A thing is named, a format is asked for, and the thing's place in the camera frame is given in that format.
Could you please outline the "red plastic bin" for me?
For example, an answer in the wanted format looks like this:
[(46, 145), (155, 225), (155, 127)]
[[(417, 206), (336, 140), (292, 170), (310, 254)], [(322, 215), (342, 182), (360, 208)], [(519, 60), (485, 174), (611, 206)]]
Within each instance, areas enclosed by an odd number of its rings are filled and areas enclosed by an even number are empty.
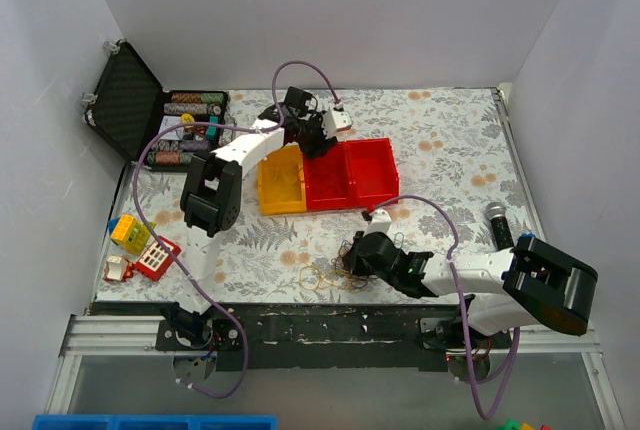
[(323, 157), (303, 157), (308, 211), (333, 211), (349, 207), (350, 174), (346, 149), (346, 144), (341, 142)]
[(388, 138), (346, 142), (356, 207), (377, 205), (399, 195), (399, 175)]

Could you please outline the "yellow plastic bin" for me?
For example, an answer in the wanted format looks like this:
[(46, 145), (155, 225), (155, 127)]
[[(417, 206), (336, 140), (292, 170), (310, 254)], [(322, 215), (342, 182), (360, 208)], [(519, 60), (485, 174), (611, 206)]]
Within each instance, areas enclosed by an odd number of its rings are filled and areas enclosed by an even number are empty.
[(260, 162), (258, 196), (263, 215), (307, 211), (304, 161), (298, 145), (287, 145)]

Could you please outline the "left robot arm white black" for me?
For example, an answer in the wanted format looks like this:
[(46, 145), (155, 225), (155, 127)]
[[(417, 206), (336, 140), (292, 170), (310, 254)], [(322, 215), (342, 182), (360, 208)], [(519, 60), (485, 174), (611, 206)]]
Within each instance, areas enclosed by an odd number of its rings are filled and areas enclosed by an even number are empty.
[(242, 184), (249, 170), (289, 144), (297, 145), (308, 159), (322, 157), (337, 145), (336, 133), (351, 125), (339, 97), (325, 110), (313, 94), (289, 87), (283, 101), (262, 111), (231, 143), (194, 155), (180, 199), (186, 225), (210, 238), (230, 229), (240, 212)]

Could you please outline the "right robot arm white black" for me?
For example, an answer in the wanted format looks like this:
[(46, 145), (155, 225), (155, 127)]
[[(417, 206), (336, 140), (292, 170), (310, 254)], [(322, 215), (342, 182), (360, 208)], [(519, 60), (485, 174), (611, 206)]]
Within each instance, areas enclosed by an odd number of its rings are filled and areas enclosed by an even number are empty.
[(448, 258), (405, 252), (381, 232), (358, 232), (341, 260), (349, 273), (375, 276), (410, 298), (454, 295), (458, 287), (472, 294), (467, 313), (452, 323), (454, 339), (469, 348), (537, 324), (584, 335), (598, 281), (595, 269), (532, 235), (497, 252)]

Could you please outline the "black silver microphone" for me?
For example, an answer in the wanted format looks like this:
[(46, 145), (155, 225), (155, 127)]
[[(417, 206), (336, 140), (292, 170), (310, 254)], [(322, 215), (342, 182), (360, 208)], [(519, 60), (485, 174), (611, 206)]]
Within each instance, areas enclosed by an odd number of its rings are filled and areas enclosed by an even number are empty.
[(484, 214), (491, 227), (496, 248), (498, 250), (512, 248), (514, 240), (506, 218), (506, 207), (500, 202), (490, 202)]

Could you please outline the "black poker chip case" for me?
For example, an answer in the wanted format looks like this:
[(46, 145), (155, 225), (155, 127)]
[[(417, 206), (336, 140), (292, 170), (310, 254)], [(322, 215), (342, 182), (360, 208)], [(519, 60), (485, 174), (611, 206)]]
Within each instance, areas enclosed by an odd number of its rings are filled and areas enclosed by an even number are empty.
[(125, 160), (135, 163), (153, 137), (191, 117), (208, 123), (195, 131), (169, 132), (146, 154), (143, 166), (153, 171), (187, 170), (198, 152), (221, 146), (230, 96), (215, 90), (168, 90), (162, 86), (126, 40), (107, 42), (106, 66), (87, 98), (85, 122)]

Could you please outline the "red white toy block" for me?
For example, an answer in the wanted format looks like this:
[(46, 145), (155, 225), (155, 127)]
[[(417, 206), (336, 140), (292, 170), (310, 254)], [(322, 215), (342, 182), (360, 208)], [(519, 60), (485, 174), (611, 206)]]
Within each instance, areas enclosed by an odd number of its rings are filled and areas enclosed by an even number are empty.
[(155, 240), (137, 259), (133, 268), (151, 281), (160, 280), (173, 263), (169, 253)]

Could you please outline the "yellow toy brick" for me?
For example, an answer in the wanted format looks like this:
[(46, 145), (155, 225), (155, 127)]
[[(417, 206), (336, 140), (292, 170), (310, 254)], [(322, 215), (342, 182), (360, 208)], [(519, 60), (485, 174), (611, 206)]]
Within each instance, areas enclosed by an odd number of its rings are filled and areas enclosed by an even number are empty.
[(151, 237), (149, 229), (129, 214), (110, 220), (107, 230), (116, 245), (133, 255), (140, 255)]

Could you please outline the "green red toy blocks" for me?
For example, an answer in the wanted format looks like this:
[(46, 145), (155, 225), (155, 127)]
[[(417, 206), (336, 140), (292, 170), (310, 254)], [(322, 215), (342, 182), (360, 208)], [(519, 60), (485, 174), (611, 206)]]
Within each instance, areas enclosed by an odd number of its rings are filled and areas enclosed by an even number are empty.
[(526, 422), (508, 419), (502, 426), (498, 427), (498, 430), (550, 430), (550, 427), (542, 425), (537, 428)]

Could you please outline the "small white red toy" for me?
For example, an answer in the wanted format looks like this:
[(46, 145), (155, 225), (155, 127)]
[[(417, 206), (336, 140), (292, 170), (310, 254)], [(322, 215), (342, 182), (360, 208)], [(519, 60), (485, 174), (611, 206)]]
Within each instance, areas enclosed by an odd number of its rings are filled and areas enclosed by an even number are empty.
[(134, 274), (133, 264), (122, 256), (110, 255), (105, 260), (103, 280), (107, 282), (124, 282)]

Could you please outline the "blue plastic tray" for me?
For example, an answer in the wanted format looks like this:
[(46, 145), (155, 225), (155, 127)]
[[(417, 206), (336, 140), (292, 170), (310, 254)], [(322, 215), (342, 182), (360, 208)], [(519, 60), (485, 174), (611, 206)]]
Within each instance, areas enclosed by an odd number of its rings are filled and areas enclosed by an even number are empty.
[(254, 415), (37, 415), (33, 430), (276, 429), (275, 416)]

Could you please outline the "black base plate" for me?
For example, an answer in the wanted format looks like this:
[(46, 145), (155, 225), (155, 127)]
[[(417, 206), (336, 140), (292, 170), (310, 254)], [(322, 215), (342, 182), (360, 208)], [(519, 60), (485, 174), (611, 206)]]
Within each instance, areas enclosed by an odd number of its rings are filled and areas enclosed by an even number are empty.
[(416, 368), (444, 372), (445, 356), (426, 348), (428, 326), (455, 317), (454, 305), (231, 304), (201, 317), (197, 345), (161, 320), (159, 351), (209, 355), (219, 371)]

